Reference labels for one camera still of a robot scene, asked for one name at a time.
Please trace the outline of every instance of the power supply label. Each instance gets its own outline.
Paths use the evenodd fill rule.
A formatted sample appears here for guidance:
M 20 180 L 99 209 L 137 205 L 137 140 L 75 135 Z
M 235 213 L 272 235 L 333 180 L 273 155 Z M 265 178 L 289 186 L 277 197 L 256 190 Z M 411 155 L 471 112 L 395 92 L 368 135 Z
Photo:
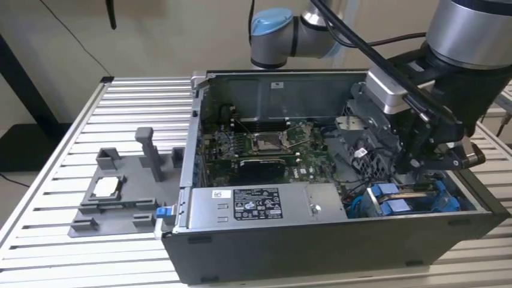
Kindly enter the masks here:
M 233 190 L 236 220 L 267 220 L 283 218 L 281 198 L 277 188 Z

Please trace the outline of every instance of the aluminum extrusion table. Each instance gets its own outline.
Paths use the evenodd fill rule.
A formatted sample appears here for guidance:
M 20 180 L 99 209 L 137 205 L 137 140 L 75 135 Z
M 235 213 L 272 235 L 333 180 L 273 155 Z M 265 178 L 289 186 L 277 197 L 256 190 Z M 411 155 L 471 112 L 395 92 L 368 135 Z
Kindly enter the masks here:
M 116 78 L 112 83 L 100 84 L 0 231 L 0 288 L 185 287 L 153 233 L 88 238 L 69 238 L 67 233 L 96 170 L 99 149 L 116 147 L 121 155 L 141 154 L 141 146 L 133 140 L 140 126 L 155 128 L 153 140 L 161 152 L 184 146 L 189 94 L 189 78 Z M 512 151 L 480 125 L 473 141 L 487 155 L 487 163 L 472 171 L 512 212 Z M 512 219 L 483 239 L 457 244 L 429 267 L 248 281 L 217 287 L 240 284 L 512 287 Z

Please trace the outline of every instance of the sticker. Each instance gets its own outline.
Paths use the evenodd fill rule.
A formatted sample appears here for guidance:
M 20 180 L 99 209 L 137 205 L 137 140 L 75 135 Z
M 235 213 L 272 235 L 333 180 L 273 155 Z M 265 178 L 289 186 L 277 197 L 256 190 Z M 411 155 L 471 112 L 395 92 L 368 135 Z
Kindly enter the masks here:
M 271 82 L 271 89 L 281 89 L 285 87 L 284 82 Z
M 353 152 L 353 157 L 355 158 L 361 158 L 364 155 L 368 154 L 368 151 L 365 148 L 359 149 L 357 151 Z
M 211 192 L 212 198 L 231 198 L 231 190 L 213 190 Z
M 239 221 L 283 218 L 283 205 L 277 188 L 235 189 L 233 207 L 235 219 Z

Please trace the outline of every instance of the motherboard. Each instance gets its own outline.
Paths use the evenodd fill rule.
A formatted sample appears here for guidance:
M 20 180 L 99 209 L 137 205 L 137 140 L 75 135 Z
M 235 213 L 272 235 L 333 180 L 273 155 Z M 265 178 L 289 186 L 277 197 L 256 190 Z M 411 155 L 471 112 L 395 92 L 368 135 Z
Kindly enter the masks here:
M 269 125 L 279 130 L 280 125 Z M 283 131 L 261 131 L 233 120 L 203 135 L 209 187 L 293 182 L 336 182 L 336 166 L 313 122 L 284 122 Z

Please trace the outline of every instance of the black cable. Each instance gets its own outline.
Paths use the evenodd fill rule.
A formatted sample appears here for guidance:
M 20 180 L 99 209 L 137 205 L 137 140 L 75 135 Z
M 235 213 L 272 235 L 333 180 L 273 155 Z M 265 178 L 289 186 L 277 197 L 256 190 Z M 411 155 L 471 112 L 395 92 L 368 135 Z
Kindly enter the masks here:
M 17 185 L 21 185 L 21 186 L 24 186 L 24 187 L 27 187 L 27 188 L 31 187 L 31 186 L 28 186 L 27 184 L 24 184 L 24 183 L 21 183 L 21 182 L 17 182 L 17 181 L 15 181 L 15 180 L 12 180 L 12 179 L 9 179 L 3 173 L 0 173 L 0 177 L 1 177 L 3 179 L 8 180 L 9 182 L 17 184 Z
M 499 126 L 497 133 L 496 133 L 496 137 L 501 136 L 504 127 L 505 127 L 504 124 L 501 124 L 501 125 Z
M 501 136 L 503 129 L 505 128 L 505 125 L 508 125 L 508 123 L 511 122 L 511 119 L 512 119 L 512 114 L 507 112 L 504 117 L 501 118 L 501 124 L 497 129 L 496 137 Z
M 356 45 L 353 45 L 349 42 L 345 42 L 340 38 L 340 36 L 336 35 L 336 32 L 335 32 L 335 30 L 333 30 L 331 25 L 327 25 L 327 28 L 329 30 L 331 36 L 335 38 L 336 42 L 341 46 L 345 46 L 348 48 L 357 48 Z M 393 38 L 389 38 L 389 39 L 379 40 L 379 41 L 375 41 L 375 42 L 368 42 L 368 45 L 371 47 L 375 47 L 375 46 L 387 45 L 387 44 L 391 44 L 391 43 L 395 43 L 395 42 L 400 42 L 400 41 L 404 41 L 404 40 L 409 40 L 409 39 L 424 38 L 425 36 L 427 36 L 425 32 L 405 34 L 405 35 L 401 35 L 401 36 L 397 36 L 397 37 L 393 37 Z
M 107 74 L 109 76 L 112 76 L 112 74 L 109 73 L 109 71 L 107 70 L 105 66 L 103 66 L 103 64 L 100 63 L 100 61 L 96 59 L 96 57 L 91 54 L 91 52 L 85 49 L 85 46 L 81 44 L 79 38 L 75 36 L 75 34 L 72 33 L 72 31 L 69 30 L 69 28 L 65 26 L 65 24 L 63 23 L 63 21 L 59 19 L 57 15 L 55 15 L 52 9 L 48 7 L 48 5 L 44 3 L 43 0 L 39 0 L 40 3 L 47 7 L 49 13 L 53 15 L 55 19 L 60 22 L 60 24 L 63 25 L 63 27 L 67 29 L 67 31 L 69 32 L 71 36 L 73 36 L 75 40 L 77 41 L 79 45 L 81 46 L 81 49 L 85 51 L 87 54 L 89 54 L 89 56 L 92 57 L 92 59 L 96 61 L 96 63 L 101 66 L 101 68 L 104 69 L 104 71 L 107 72 Z
M 251 1 L 251 8 L 249 8 L 249 19 L 247 21 L 247 31 L 249 33 L 249 45 L 252 41 L 252 21 L 253 21 L 253 14 L 255 14 L 255 0 Z
M 440 105 L 439 101 L 421 90 L 407 76 L 396 69 L 392 63 L 379 54 L 379 52 L 368 45 L 368 43 L 360 38 L 360 36 L 347 26 L 344 21 L 337 17 L 331 8 L 325 5 L 321 0 L 311 0 L 311 3 L 316 6 L 320 13 L 323 14 L 327 22 L 331 22 L 333 28 L 341 33 L 341 35 L 356 45 L 363 54 L 373 61 L 377 67 L 384 73 L 396 81 L 396 83 L 405 89 L 408 94 L 404 96 L 404 102 L 411 108 L 420 114 L 425 115 L 425 112 L 431 112 L 437 115 L 448 124 L 456 123 L 455 118 L 449 109 Z

